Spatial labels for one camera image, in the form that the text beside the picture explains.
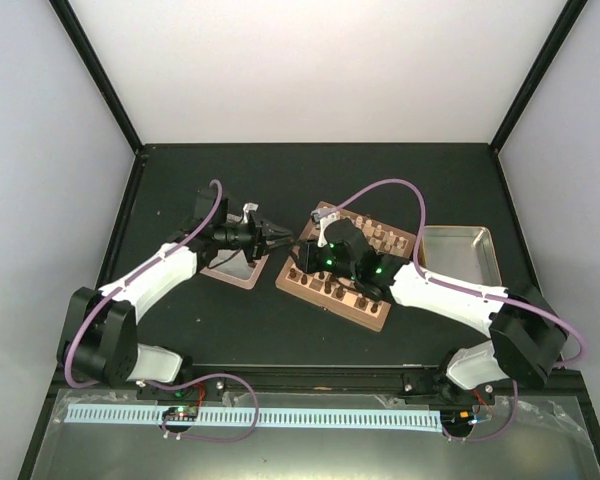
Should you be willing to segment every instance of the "cable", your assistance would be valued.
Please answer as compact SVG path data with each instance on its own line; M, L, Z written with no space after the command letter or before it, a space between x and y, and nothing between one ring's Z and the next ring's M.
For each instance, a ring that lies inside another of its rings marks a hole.
M513 384L513 403L511 405L511 413L509 414L509 418L507 419L507 423L505 423L502 428L500 428L500 430L498 430L497 432L492 433L491 435L487 435L486 437L480 437L480 438L461 438L461 437L454 437L452 436L446 428L442 427L442 433L444 433L445 437L447 437L449 440L454 440L454 441L458 441L458 442L463 442L463 443L479 443L479 442L486 442L488 440L495 440L496 438L501 437L502 435L505 434L505 432L507 430L509 430L509 427L511 427L511 425L513 425L514 420L516 419L516 414L518 413L518 382L516 382L515 380L511 380L512 384Z
M493 410L491 409L491 407L487 404L487 402L484 401L484 399L482 398L482 395L480 395L480 392L478 392L478 390L476 390L475 388L473 389L473 394L476 396L476 398L478 399L478 402L480 402L482 405L484 405L485 407L487 407L487 410L489 410L489 413L491 413L491 415L493 415Z
M336 207L318 210L318 214L320 217L325 217L337 210L343 209L344 207L349 205L351 202L357 200L358 198L360 198L362 195L369 192L370 190L373 190L374 188L380 187L382 185L389 185L389 184L404 185L405 187L409 188L418 198L418 204L420 205L420 225L418 226L418 233L416 235L416 241L415 241L415 245L413 247L413 264L416 269L416 272L418 272L418 275L420 275L422 278L424 278L425 280L427 280L435 285L449 288L449 289L455 290L457 292L466 293L467 295L471 295L474 297L483 297L482 292L480 292L478 290L474 290L474 289L463 287L463 286L456 285L453 283L445 282L443 280L438 280L437 278L435 278L434 276L432 276L430 274L429 274L429 276L427 276L425 271L420 266L420 263L418 262L418 256L419 256L418 254L420 252L420 246L422 244L422 236L424 234L424 225L425 225L425 220L426 220L426 207L425 207L424 197L422 196L422 193L420 193L420 190L418 190L418 187L416 187L413 183L408 182L407 180L403 180L401 178L388 178L386 180L379 180L377 182L372 183L371 185L364 187L362 190L355 193L354 195L352 195L351 197L349 197L347 200L345 200L341 204L337 205ZM582 334L578 330L576 330L574 327L572 327L570 324L568 324L567 322L565 322L558 316L554 315L553 313L547 312L546 310L543 310L536 306L529 305L528 303L524 303L524 302L515 300L513 298L502 297L500 295L493 295L493 294L488 293L488 294L484 295L484 298L485 298L485 300L494 300L496 302L502 302L502 303L511 305L512 307L520 308L522 310L526 310L533 314L539 315L539 316L545 318L546 320L548 320L552 323L555 323L563 330L566 330L567 332L569 332L569 334L571 334L578 342L578 344L580 346L580 351L577 353L577 355L575 355L572 358L563 360L561 362L556 362L556 366L563 367L570 363L577 362L578 360L582 359L587 354L587 352L589 350L589 346L588 346L588 343L585 340L585 338L582 336Z
M202 229L204 227L207 226L207 224L211 221L211 219L215 215L216 210L218 209L218 206L220 205L220 201L222 200L222 185L220 184L220 182L218 180L211 180L211 183L209 184L209 186L212 186L212 185L215 185L216 188L218 189L218 196L216 197L216 200L213 204L213 207L211 208L211 211L207 214L207 216L202 221L202 223L200 225L198 225L198 227L193 232L191 232L189 235L187 235L184 238L184 240L182 240L180 243L178 243L173 248L171 248L169 251L167 251L164 258L167 258L170 255L173 255L176 251L178 251L178 249L180 249L181 247L183 247L187 243L189 243L196 235L198 235L198 233L200 233L202 231ZM127 278L127 280L125 281L125 287L129 286L140 275L142 275L144 272L146 272L153 266L157 265L161 261L163 261L162 258L156 257L152 261L147 262L146 264L142 265L132 275L130 275L129 278ZM107 295L106 297L104 297L102 300L100 300L98 302L98 304L94 307L94 309L91 310L91 312L89 312L89 314L87 315L87 318L85 318L84 322L82 322L82 325L80 325L80 328L78 329L78 332L76 333L76 336L74 337L73 341L71 342L71 345L69 346L69 350L67 352L67 358L65 359L65 362L64 362L64 377L67 381L67 384L69 384L70 387L85 388L85 387L90 387L90 386L98 383L96 380L89 380L89 381L83 382L83 383L76 382L73 378L73 375L71 374L71 367L73 366L73 359L75 357L76 350L78 349L78 345L80 345L80 342L82 341L82 337L84 337L84 334L87 331L87 329L89 328L89 326L93 323L93 321L96 319L96 317L98 316L100 311L107 305L107 303L109 303L109 301L113 297L115 297L118 293L120 293L122 291L123 291L122 287L114 288L113 291L111 291L111 293L109 293L109 295Z
M196 407L200 408L202 406L202 401L204 400L204 396L206 394L206 390L204 389L204 384L197 383L194 385L198 389L198 401L196 402Z
M213 266L209 266L207 267L209 270L213 270L214 268L218 268L221 265L224 265L225 263L229 263L231 260L233 260L234 258L236 258L238 256L238 254L241 252L242 250L236 250L235 252L233 252L231 255L229 255L229 258L225 258L224 260L222 260L221 262L216 263Z
M256 395L256 392L253 390L253 387L251 385L249 385L245 380L243 380L242 378L240 378L236 375L231 375L230 373L212 373L210 375L204 375L199 378L194 378L193 380L183 383L182 385L165 385L164 383L152 382L152 381L147 381L147 384L154 386L156 388L160 388L162 390L166 390L168 392L172 392L174 390L182 390L184 388L190 387L193 384L206 382L207 380L212 380L214 378L228 378L230 380L235 380L236 382L242 384L247 389L247 391L251 394L251 398L253 398L254 412L253 412L253 420L251 421L251 425L249 425L249 428L245 432L241 433L240 435L237 435L235 437L230 437L230 438L208 437L206 435L190 435L190 434L185 434L185 433L174 434L167 430L167 420L169 420L169 417L166 417L163 420L162 425L161 425L162 431L165 433L165 435L167 435L167 436L168 435L175 435L175 436L179 435L180 438L186 438L189 440L202 440L205 442L212 442L212 443L234 443L234 442L239 442L240 440L244 440L245 438L247 438L249 435L251 435L253 433L253 431L256 429L256 425L257 425L259 417L260 417L260 404L258 403L258 397Z

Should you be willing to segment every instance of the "black frame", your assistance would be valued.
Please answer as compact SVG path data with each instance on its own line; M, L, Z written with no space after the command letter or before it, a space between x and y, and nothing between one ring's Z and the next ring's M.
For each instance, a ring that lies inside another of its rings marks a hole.
M98 60L98 57L91 46L86 33L82 29L80 22L71 8L68 0L49 0L53 6L58 18L63 24L67 34L73 42L76 50L80 54L83 62L85 63L89 73L91 74L96 86L104 97L111 113L118 122L120 129L125 135L131 149L135 153L135 160L129 176L127 186L124 192L122 204L116 217L113 232L103 259L102 268L98 276L97 285L103 285L112 280L112 271L116 264L122 239L124 238L126 226L131 214L131 209L135 201L136 193L140 180L144 172L144 166L148 156L144 153L146 146L142 143L138 134L129 119L124 106L118 98L113 85L109 81L107 74ZM507 188L504 173L501 168L498 154L505 142L509 138L513 131L516 123L520 119L524 109L526 108L529 100L531 99L536 88L540 84L545 73L549 69L551 62L555 58L556 54L560 50L564 40L569 34L571 28L575 24L578 16L582 12L587 0L568 0L565 6L556 20L556 23L547 37L542 49L540 50L535 62L533 63L527 77L518 91L513 103L509 107L507 114L505 115L500 127L497 130L496 135L490 143L490 148L493 153L494 162L498 165L498 173L500 181L502 183L503 190L507 195L507 201L509 208L513 213L513 217L516 220L516 231L521 245L525 248L525 258L529 271L532 274L532 280L536 286L538 281L535 276L533 265L531 263L531 257L526 248L526 242L520 228L520 224L517 221L517 215L515 214L515 208ZM241 369L243 375L262 375L263 373L271 374L272 381L281 380L279 369L258 369L258 371L249 371ZM328 381L329 378L333 378L333 371L330 369L305 369L307 373L311 373L313 376L319 375L324 376L324 379ZM369 378L373 378L373 385L377 384L377 378L374 376L378 369L369 368L364 370L364 374L369 375ZM394 387L394 379L387 380L386 385L378 384L379 388L391 389ZM47 392L38 423L34 430L29 449L25 456L22 469L18 478L27 479L30 478L35 465L36 457L40 450L44 432L46 430L47 422L50 418L53 405L55 403L56 395L61 388L67 388L63 373L61 370L57 370L54 374L53 380ZM501 394L508 394L511 392L510 386L506 383L501 383L496 386L496 392ZM600 425L595 415L595 411L591 404L589 394L587 392L582 375L575 371L557 370L554 371L550 377L549 383L542 391L533 391L528 389L521 390L522 395L561 395L561 396L576 396L582 411L586 427L589 431L592 443L595 448L596 458L600 465Z

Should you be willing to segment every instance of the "stainless steel tray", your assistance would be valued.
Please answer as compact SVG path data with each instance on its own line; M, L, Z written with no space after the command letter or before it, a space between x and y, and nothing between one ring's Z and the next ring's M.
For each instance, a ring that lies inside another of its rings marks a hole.
M502 285L487 228L430 225L424 228L422 242L428 270L466 282Z

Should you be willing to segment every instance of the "white panel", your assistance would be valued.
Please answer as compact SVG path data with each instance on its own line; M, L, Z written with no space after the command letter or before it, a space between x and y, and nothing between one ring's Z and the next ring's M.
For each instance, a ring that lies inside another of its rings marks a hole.
M49 3L0 0L0 479L18 476L131 160Z
M591 343L600 421L600 0L589 2L503 151L545 295Z
M486 142L565 0L71 3L145 142Z

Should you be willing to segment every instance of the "black corner post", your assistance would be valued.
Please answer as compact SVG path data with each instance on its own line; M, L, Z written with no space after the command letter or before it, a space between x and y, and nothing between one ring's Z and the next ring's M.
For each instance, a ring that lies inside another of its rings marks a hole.
M62 22L62 26L67 31L69 38L71 38L71 41L80 54L87 70L89 70L104 101L107 102L111 113L116 119L116 122L118 122L122 133L127 138L127 142L129 142L131 149L134 153L139 153L143 146L140 137L138 137L136 130L133 128L131 120L129 119L127 112L125 112L100 60L98 60L98 56L91 46L87 34L82 29L78 17L73 11L73 8L71 8L69 0L49 0L49 3L51 3L60 22Z
M505 115L500 127L498 127L495 137L491 140L490 147L496 153L502 150L513 128L520 119L522 112L529 103L529 100L531 100L533 93L542 81L542 77L547 73L551 62L560 50L560 47L571 31L571 27L576 23L580 12L582 12L586 4L587 0L568 0L562 9L558 20L556 20L555 25L551 29L551 33L549 33L540 53L533 62L531 70L529 70L527 77L524 79L516 98L509 107L509 111Z

